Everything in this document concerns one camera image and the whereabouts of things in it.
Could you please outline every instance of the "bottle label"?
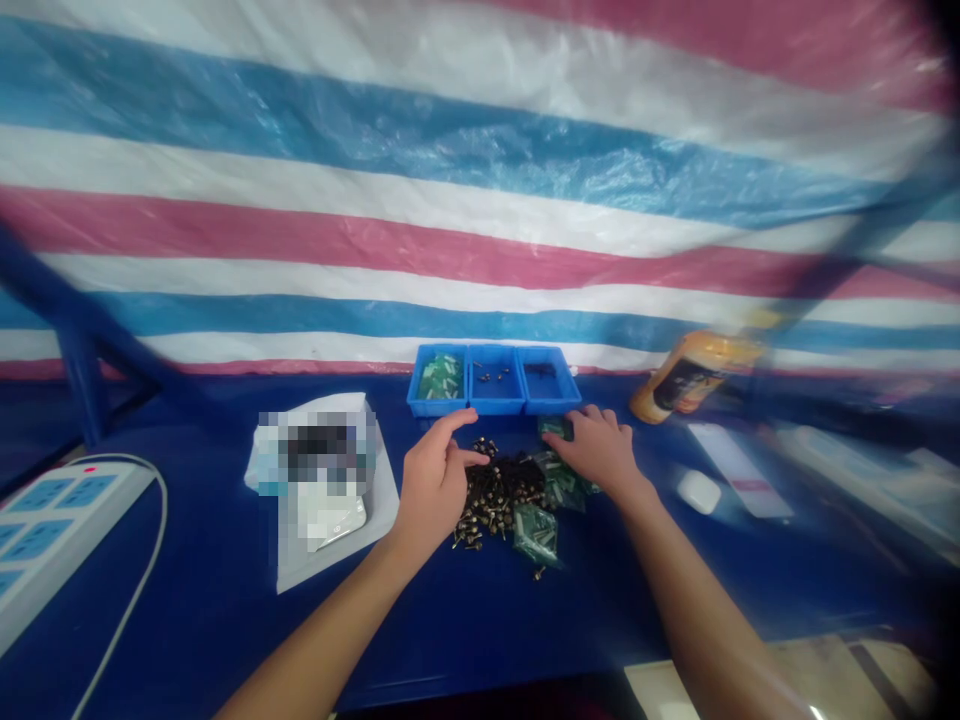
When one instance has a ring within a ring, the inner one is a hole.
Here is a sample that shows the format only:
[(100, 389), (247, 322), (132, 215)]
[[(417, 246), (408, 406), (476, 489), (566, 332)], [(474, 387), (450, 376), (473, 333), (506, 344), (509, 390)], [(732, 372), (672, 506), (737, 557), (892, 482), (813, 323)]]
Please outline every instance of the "bottle label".
[(711, 370), (687, 358), (680, 358), (663, 382), (654, 388), (653, 401), (661, 410), (672, 412), (687, 393), (706, 386), (711, 380), (722, 380), (729, 374), (724, 370)]

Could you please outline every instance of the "compartment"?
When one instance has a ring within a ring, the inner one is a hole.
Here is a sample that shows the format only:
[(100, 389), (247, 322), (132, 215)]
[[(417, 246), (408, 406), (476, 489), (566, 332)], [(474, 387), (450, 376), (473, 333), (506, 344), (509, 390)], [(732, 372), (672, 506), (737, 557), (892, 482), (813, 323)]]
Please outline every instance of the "compartment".
[(559, 415), (580, 407), (582, 398), (558, 347), (517, 348), (527, 415)]
[(519, 415), (525, 395), (517, 349), (509, 345), (471, 345), (470, 407), (481, 415)]
[[(418, 398), (420, 380), (423, 378), (423, 369), (434, 360), (438, 354), (449, 354), (459, 358), (461, 362), (460, 388), (461, 397), (437, 398), (421, 400)], [(410, 388), (407, 390), (407, 404), (414, 417), (442, 417), (454, 410), (467, 407), (467, 395), (470, 392), (468, 378), (470, 375), (470, 353), (466, 345), (421, 345), (417, 349), (417, 363), (413, 367), (413, 377), (410, 379)]]

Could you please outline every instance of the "white stripe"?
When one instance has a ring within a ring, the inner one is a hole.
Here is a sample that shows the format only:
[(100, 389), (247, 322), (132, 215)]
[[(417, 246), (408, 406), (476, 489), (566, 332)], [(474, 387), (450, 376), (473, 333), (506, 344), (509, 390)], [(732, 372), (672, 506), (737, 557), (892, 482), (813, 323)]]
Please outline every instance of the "white stripe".
[(666, 45), (435, 0), (3, 0), (9, 14), (210, 55), (590, 120), (868, 179), (947, 128), (936, 115), (788, 85)]
[[(69, 254), (41, 254), (40, 257), (84, 291), (302, 295), (405, 302), (466, 312), (571, 310), (723, 325), (746, 320), (752, 310), (769, 303), (764, 298), (642, 285), (526, 290), (402, 272), (268, 260)], [(960, 324), (960, 304), (897, 298), (827, 300), (821, 302), (808, 319), (890, 328)]]
[[(343, 333), (183, 333), (141, 338), (159, 355), (178, 363), (228, 363), (258, 360), (315, 360), (364, 363), (412, 364), (417, 346), (449, 343), (449, 338), (373, 338)], [(483, 338), (463, 339), (463, 344), (491, 342)], [(511, 345), (541, 343), (511, 341)], [(648, 353), (607, 345), (559, 343), (571, 365), (599, 367), (614, 371), (640, 371), (658, 367), (665, 353)], [(0, 348), (6, 360), (59, 358), (56, 336), (49, 330), (0, 330)], [(778, 369), (862, 369), (904, 372), (955, 372), (960, 351), (927, 352), (864, 350), (842, 355), (822, 355), (796, 350), (778, 350)]]
[(53, 330), (0, 330), (0, 361), (59, 357), (60, 343)]
[[(751, 233), (463, 185), (50, 130), (0, 126), (0, 140), (0, 183), (9, 185), (375, 218), (628, 257), (711, 244), (820, 252), (855, 222), (838, 216)], [(946, 231), (938, 227), (928, 237), (925, 225), (918, 223), (910, 242), (898, 239), (894, 247), (909, 248), (914, 261), (955, 255)]]

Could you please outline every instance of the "left hand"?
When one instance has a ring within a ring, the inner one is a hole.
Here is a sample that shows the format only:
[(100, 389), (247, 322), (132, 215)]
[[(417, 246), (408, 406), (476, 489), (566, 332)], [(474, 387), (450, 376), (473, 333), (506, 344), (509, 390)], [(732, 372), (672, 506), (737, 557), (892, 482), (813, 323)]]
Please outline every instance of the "left hand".
[(454, 431), (477, 419), (473, 408), (440, 418), (403, 459), (400, 509), (390, 538), (416, 567), (425, 563), (457, 526), (467, 500), (465, 468), (490, 462), (486, 455), (461, 450), (452, 437)]

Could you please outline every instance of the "power cord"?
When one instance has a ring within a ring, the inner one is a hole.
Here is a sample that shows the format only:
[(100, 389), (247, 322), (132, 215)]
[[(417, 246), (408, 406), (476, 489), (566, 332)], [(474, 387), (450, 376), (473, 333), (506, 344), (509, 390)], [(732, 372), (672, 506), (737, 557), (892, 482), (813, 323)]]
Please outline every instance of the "power cord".
[(163, 475), (160, 474), (160, 471), (157, 470), (157, 467), (153, 463), (144, 460), (143, 458), (139, 458), (136, 455), (127, 455), (126, 453), (100, 453), (97, 455), (87, 455), (86, 457), (72, 460), (66, 464), (66, 467), (70, 467), (71, 465), (79, 465), (90, 460), (101, 460), (104, 458), (122, 458), (124, 460), (129, 460), (147, 468), (148, 470), (151, 470), (154, 475), (156, 475), (157, 483), (160, 485), (160, 527), (157, 530), (157, 541), (153, 546), (153, 554), (150, 556), (150, 562), (147, 563), (147, 567), (143, 571), (143, 576), (140, 578), (140, 583), (137, 585), (137, 589), (133, 591), (133, 595), (130, 597), (130, 602), (127, 604), (127, 609), (124, 611), (123, 617), (120, 618), (117, 629), (113, 632), (113, 637), (110, 639), (110, 644), (107, 645), (107, 649), (103, 653), (103, 658), (100, 660), (100, 666), (94, 673), (93, 679), (90, 680), (90, 684), (87, 685), (87, 690), (83, 693), (83, 697), (80, 698), (77, 709), (73, 711), (71, 720), (79, 720), (80, 715), (83, 714), (84, 709), (87, 707), (87, 703), (90, 701), (90, 696), (93, 695), (93, 691), (96, 690), (97, 684), (100, 682), (100, 677), (103, 675), (103, 671), (106, 669), (107, 663), (110, 662), (113, 651), (117, 647), (117, 642), (120, 640), (120, 636), (127, 627), (127, 620), (130, 619), (130, 615), (133, 613), (133, 608), (136, 607), (137, 601), (140, 599), (140, 593), (143, 592), (143, 587), (147, 584), (147, 580), (150, 578), (150, 573), (153, 572), (153, 566), (157, 563), (157, 556), (160, 554), (160, 546), (163, 545), (163, 536), (167, 529), (167, 484), (163, 480)]

